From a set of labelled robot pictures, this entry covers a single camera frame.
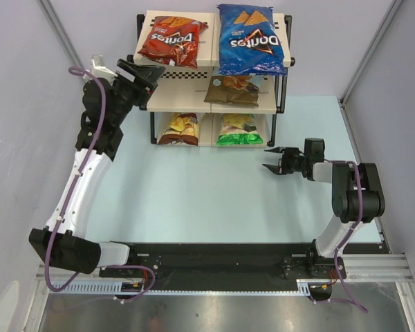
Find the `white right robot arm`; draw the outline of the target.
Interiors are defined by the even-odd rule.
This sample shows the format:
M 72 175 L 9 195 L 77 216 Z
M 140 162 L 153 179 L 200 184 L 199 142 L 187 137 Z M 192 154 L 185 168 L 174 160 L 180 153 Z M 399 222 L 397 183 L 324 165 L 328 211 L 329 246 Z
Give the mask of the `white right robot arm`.
M 298 268 L 313 278 L 323 278 L 343 270 L 342 253 L 353 235 L 385 211 L 385 196 L 374 163 L 325 158 L 325 142 L 307 138 L 304 149 L 273 147 L 268 153 L 280 154 L 276 165 L 265 164 L 273 174 L 300 173 L 308 181 L 331 185 L 333 216 L 323 233 L 313 240 L 305 258 L 290 257 L 285 271 Z

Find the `blue Doritos bag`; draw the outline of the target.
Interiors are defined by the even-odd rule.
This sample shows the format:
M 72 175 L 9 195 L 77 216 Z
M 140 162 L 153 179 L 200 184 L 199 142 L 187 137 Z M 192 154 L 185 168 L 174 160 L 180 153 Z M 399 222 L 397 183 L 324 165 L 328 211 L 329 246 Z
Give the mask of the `blue Doritos bag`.
M 284 51 L 273 8 L 219 4 L 219 72 L 222 75 L 282 75 Z

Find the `green Chuba cassava chips bag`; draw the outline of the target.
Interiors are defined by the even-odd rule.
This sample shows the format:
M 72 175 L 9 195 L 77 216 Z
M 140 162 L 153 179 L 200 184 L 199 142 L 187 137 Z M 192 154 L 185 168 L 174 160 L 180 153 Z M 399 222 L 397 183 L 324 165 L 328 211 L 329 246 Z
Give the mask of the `green Chuba cassava chips bag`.
M 224 113 L 216 145 L 258 145 L 264 142 L 257 130 L 255 116 L 251 113 Z

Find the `brown Chuba chips bag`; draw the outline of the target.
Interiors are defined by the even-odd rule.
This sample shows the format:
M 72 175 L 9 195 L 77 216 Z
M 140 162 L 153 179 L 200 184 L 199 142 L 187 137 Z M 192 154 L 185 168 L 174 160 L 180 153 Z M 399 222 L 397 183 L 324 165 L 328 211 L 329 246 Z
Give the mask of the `brown Chuba chips bag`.
M 195 113 L 173 113 L 158 144 L 198 146 L 199 136 L 199 117 Z

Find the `light blue brown chips bag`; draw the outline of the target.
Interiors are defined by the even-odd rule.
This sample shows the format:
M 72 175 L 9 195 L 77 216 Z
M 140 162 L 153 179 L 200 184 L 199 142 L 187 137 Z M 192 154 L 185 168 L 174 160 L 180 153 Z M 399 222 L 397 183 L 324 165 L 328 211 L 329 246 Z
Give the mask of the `light blue brown chips bag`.
M 213 75 L 204 102 L 257 107 L 263 77 Z

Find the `red Doritos bag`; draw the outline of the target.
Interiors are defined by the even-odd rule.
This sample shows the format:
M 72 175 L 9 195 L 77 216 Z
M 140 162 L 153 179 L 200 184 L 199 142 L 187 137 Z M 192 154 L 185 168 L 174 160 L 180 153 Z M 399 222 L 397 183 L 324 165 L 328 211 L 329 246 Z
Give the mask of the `red Doritos bag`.
M 199 37 L 207 29 L 195 19 L 157 16 L 137 54 L 160 64 L 197 69 Z

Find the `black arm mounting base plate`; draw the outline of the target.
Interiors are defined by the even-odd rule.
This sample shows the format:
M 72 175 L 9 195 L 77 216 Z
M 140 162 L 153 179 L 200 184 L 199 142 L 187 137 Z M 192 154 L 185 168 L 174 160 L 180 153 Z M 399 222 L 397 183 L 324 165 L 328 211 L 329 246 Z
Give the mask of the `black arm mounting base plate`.
M 130 243 L 126 268 L 106 268 L 101 277 L 133 279 L 152 270 L 155 291 L 282 292 L 293 291 L 297 279 L 328 279 L 339 264 L 347 273 L 349 258 L 385 254 L 372 243 L 352 243 L 344 256 L 320 258 L 309 243 Z

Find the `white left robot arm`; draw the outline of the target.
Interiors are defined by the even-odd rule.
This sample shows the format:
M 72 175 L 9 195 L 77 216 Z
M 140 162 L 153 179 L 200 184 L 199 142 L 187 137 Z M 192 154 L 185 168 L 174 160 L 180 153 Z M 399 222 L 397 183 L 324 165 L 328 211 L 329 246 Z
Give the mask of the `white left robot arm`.
M 46 268 L 89 274 L 96 268 L 115 266 L 122 275 L 134 275 L 139 260 L 128 245 L 86 239 L 89 215 L 96 192 L 112 165 L 123 138 L 121 124 L 134 107 L 143 109 L 165 72 L 162 66 L 139 66 L 119 59 L 118 67 L 130 80 L 105 67 L 98 56 L 91 70 L 71 67 L 70 73 L 85 79 L 80 131 L 75 143 L 73 167 L 55 208 L 42 229 L 32 229 L 29 242 Z

